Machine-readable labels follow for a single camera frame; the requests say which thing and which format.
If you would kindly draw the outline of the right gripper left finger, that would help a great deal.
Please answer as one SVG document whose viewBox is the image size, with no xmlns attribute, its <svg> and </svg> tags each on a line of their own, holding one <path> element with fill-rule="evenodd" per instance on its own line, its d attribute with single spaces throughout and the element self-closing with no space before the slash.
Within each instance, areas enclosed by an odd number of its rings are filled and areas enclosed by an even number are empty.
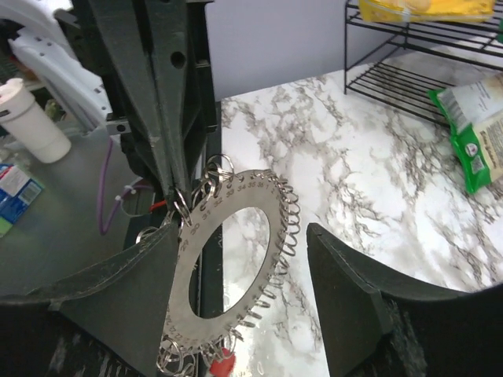
<svg viewBox="0 0 503 377">
<path fill-rule="evenodd" d="M 178 227 L 26 295 L 1 298 L 3 376 L 158 376 Z"/>
</svg>

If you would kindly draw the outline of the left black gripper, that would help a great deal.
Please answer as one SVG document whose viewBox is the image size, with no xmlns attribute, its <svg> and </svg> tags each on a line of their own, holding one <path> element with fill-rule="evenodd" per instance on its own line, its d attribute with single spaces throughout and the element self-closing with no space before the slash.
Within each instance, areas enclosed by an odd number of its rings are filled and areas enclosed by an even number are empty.
<svg viewBox="0 0 503 377">
<path fill-rule="evenodd" d="M 131 170 L 187 196 L 217 106 L 204 1 L 76 1 L 55 17 L 80 64 L 98 75 Z"/>
</svg>

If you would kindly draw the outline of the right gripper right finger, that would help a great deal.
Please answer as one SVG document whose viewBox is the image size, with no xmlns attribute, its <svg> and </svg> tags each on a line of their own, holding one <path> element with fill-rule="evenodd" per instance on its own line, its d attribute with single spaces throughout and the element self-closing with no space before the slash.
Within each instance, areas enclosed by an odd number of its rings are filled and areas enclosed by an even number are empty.
<svg viewBox="0 0 503 377">
<path fill-rule="evenodd" d="M 417 280 L 316 223 L 307 256 L 330 375 L 501 375 L 501 286 L 467 293 Z"/>
</svg>

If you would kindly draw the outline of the red key tag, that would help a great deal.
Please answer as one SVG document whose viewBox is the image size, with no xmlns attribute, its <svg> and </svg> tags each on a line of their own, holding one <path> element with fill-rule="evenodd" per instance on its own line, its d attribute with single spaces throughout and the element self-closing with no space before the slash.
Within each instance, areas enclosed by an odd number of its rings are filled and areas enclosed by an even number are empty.
<svg viewBox="0 0 503 377">
<path fill-rule="evenodd" d="M 233 372 L 236 356 L 234 352 L 231 352 L 227 348 L 222 348 L 223 358 L 215 360 L 212 362 L 207 376 L 212 377 L 230 377 Z"/>
</svg>

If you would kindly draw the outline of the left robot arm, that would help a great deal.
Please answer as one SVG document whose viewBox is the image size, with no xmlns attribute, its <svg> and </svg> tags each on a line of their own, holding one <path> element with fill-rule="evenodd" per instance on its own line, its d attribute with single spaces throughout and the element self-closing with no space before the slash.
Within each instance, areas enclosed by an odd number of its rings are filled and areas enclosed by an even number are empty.
<svg viewBox="0 0 503 377">
<path fill-rule="evenodd" d="M 14 56 L 86 130 L 124 134 L 163 193 L 189 194 L 218 124 L 204 1 L 4 1 Z"/>
</svg>

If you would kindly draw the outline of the white cylindrical bottle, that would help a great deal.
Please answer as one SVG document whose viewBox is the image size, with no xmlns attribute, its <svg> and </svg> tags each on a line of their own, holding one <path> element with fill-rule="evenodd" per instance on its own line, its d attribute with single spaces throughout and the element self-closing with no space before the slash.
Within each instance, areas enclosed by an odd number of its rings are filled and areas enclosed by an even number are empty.
<svg viewBox="0 0 503 377">
<path fill-rule="evenodd" d="M 1 85 L 1 126 L 42 163 L 62 159 L 72 146 L 20 78 Z"/>
</svg>

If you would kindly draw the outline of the blue and green sponge pack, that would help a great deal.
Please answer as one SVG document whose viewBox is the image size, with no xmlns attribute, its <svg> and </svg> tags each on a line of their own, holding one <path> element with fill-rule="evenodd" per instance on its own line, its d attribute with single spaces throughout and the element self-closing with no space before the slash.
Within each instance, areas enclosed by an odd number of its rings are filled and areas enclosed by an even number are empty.
<svg viewBox="0 0 503 377">
<path fill-rule="evenodd" d="M 1 237 L 19 221 L 38 198 L 43 186 L 14 164 L 1 164 Z"/>
</svg>

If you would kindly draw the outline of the green and white packet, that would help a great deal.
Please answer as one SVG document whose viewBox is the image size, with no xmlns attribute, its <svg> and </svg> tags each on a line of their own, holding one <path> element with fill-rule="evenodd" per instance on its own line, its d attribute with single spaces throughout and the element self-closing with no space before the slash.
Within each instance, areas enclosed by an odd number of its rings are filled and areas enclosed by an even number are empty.
<svg viewBox="0 0 503 377">
<path fill-rule="evenodd" d="M 474 194 L 502 178 L 502 73 L 464 86 L 430 90 L 450 126 L 450 142 Z"/>
</svg>

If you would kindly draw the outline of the yellow Lays chips bag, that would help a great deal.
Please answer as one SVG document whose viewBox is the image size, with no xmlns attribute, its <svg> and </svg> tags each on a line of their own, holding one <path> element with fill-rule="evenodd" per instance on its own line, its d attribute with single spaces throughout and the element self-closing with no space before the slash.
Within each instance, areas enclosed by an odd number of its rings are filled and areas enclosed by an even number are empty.
<svg viewBox="0 0 503 377">
<path fill-rule="evenodd" d="M 495 1 L 487 0 L 361 0 L 358 8 L 366 22 L 472 22 L 489 20 Z"/>
</svg>

